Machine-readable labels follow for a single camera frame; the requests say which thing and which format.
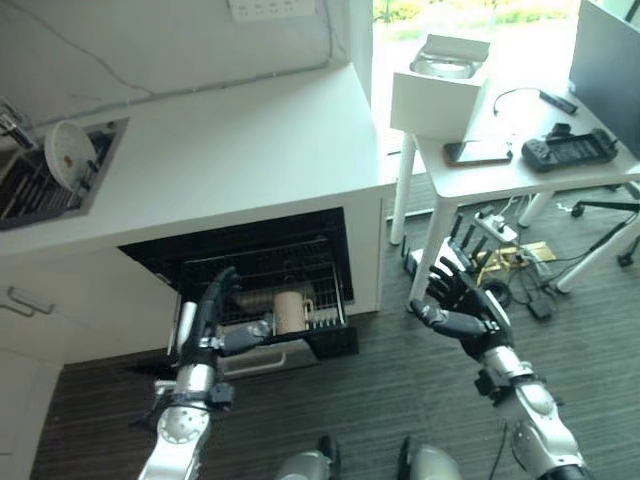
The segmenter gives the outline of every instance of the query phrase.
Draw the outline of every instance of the cup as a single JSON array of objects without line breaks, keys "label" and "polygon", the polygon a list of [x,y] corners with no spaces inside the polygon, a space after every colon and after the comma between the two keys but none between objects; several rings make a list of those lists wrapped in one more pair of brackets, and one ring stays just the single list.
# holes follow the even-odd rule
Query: cup
[{"label": "cup", "polygon": [[273,297],[276,315],[276,333],[300,332],[307,329],[307,321],[313,312],[313,302],[300,292],[281,292]]}]

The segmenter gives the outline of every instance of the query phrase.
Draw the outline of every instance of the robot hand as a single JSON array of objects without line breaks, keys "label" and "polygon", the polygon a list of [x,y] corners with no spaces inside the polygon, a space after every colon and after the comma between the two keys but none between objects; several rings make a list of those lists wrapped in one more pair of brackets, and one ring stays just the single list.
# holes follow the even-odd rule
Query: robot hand
[{"label": "robot hand", "polygon": [[427,293],[442,310],[420,300],[411,301],[414,314],[436,332],[457,338],[464,351],[479,361],[488,350],[513,347],[513,333],[509,320],[495,299],[480,290],[474,280],[448,258],[440,262],[442,268],[431,266],[431,281]]}]

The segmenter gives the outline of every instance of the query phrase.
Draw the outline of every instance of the window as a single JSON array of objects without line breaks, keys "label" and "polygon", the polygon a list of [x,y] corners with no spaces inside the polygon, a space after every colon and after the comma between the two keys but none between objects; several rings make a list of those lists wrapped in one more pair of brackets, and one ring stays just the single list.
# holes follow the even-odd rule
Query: window
[{"label": "window", "polygon": [[398,151],[402,138],[388,126],[393,72],[409,65],[428,33],[489,38],[494,76],[545,85],[568,76],[579,6],[580,0],[373,0],[372,111],[383,151]]}]

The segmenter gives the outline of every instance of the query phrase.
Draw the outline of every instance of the computer monitor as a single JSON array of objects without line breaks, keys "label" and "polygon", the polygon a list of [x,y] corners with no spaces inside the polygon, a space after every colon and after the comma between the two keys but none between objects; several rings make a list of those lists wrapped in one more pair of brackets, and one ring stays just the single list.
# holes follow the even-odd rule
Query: computer monitor
[{"label": "computer monitor", "polygon": [[582,0],[573,93],[640,159],[640,30]]}]

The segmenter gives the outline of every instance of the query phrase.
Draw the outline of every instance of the power strip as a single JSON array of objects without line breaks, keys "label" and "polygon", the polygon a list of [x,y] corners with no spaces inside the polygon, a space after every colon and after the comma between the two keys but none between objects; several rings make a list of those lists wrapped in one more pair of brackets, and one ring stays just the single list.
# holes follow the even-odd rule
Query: power strip
[{"label": "power strip", "polygon": [[502,215],[490,213],[482,216],[482,212],[478,212],[473,219],[502,243],[511,243],[518,239],[518,232],[506,224]]}]

